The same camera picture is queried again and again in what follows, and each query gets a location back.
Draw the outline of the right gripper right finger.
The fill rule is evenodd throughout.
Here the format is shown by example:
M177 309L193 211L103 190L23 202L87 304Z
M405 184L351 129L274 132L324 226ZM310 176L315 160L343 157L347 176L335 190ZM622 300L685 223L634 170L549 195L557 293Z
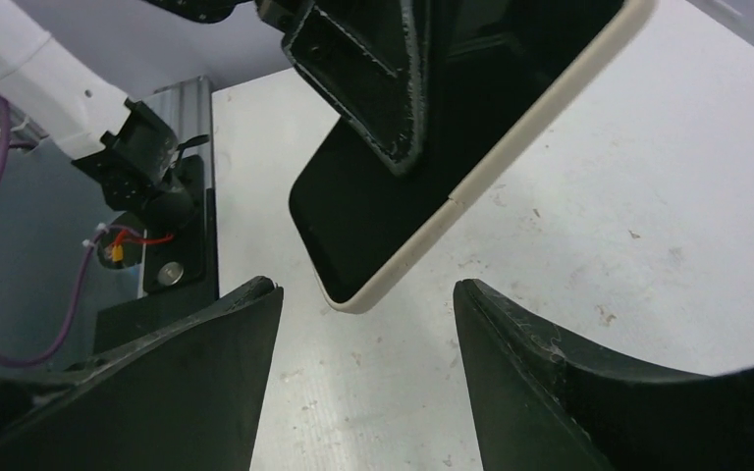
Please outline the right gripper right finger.
M477 279L453 303L487 470L754 470L754 367L718 376L633 358Z

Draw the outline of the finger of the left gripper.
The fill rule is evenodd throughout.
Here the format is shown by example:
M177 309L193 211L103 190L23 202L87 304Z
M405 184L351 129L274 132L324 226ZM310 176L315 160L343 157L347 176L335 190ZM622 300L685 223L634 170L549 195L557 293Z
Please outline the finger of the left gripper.
M283 50L376 154L407 174L428 121L430 1L305 1Z

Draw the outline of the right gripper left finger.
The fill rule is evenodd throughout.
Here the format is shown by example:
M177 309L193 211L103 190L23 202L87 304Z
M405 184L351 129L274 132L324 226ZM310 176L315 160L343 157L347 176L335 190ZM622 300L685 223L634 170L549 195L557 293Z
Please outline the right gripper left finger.
M255 277L72 371L0 378L0 470L245 470L284 290Z

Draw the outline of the black phone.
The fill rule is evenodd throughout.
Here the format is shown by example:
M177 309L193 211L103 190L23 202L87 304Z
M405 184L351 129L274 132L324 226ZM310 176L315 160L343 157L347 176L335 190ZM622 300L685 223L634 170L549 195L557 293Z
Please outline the black phone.
M608 65L650 1L308 1L283 47L338 113L289 207L361 313Z

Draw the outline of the beige phone case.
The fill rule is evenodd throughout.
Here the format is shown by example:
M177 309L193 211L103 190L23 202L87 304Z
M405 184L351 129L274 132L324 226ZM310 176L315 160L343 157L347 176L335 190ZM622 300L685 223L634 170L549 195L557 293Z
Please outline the beige phone case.
M393 176L345 123L299 175L291 215L327 304L371 309L643 28L652 1L468 1L448 20L434 129Z

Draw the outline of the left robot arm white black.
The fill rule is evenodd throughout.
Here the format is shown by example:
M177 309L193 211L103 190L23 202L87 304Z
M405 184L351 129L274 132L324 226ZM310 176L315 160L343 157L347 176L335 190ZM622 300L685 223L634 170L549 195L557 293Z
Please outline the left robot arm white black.
M395 175L425 141L428 1L259 1L297 73ZM0 96L98 182L109 207L174 232L195 205L172 165L184 151L147 105L107 82L11 1L0 1Z

